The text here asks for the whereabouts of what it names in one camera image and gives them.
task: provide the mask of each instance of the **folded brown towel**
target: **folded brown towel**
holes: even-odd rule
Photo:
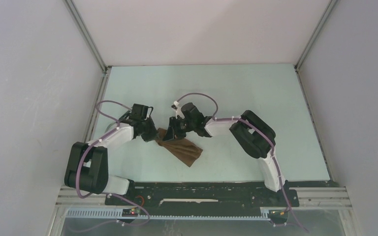
[[[171,141],[162,141],[166,130],[159,128],[158,139],[156,142],[159,146],[165,147],[169,152],[175,155],[179,160],[185,163],[188,167],[191,167],[192,164],[199,158],[202,153],[202,149],[196,146],[194,143],[187,139],[180,140],[171,140]]]

